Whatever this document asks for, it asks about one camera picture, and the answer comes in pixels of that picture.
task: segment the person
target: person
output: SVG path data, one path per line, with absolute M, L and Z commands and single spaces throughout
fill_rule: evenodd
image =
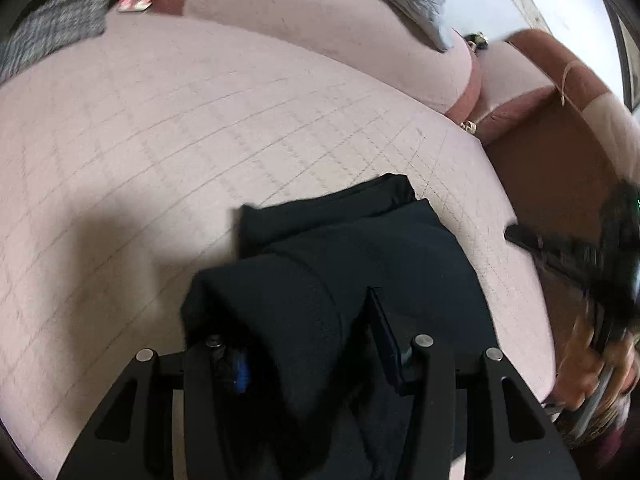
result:
M 590 347 L 592 338 L 593 327 L 579 316 L 564 349 L 549 399 L 566 410 L 577 410 L 598 387 L 598 376 L 605 365 L 614 367 L 606 392 L 583 436 L 572 439 L 568 431 L 558 425 L 584 480 L 610 478 L 606 471 L 614 465 L 618 451 L 625 445 L 631 393 L 640 380 L 640 356 L 634 347 L 637 338 L 631 332 L 624 340 L 607 345 L 602 356 Z

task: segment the black garment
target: black garment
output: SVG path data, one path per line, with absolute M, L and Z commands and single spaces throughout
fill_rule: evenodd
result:
M 318 199 L 242 208 L 241 259 L 199 272 L 182 306 L 188 344 L 247 348 L 252 383 L 221 412 L 246 478 L 396 476 L 413 399 L 386 384 L 368 287 L 407 334 L 478 355 L 497 346 L 455 237 L 402 175 Z

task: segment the silver bolt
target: silver bolt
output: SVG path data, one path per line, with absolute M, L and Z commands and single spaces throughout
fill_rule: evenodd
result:
M 433 337 L 426 334 L 420 334 L 415 337 L 415 343 L 423 348 L 428 348 L 433 344 Z
M 222 341 L 222 336 L 218 334 L 210 335 L 205 341 L 205 345 L 209 348 L 220 348 L 225 343 Z
M 154 351 L 151 348 L 143 348 L 136 354 L 136 359 L 141 363 L 149 361 L 154 356 Z
M 491 361 L 501 361 L 504 357 L 502 350 L 500 350 L 499 348 L 488 348 L 485 353 L 486 356 L 491 359 Z

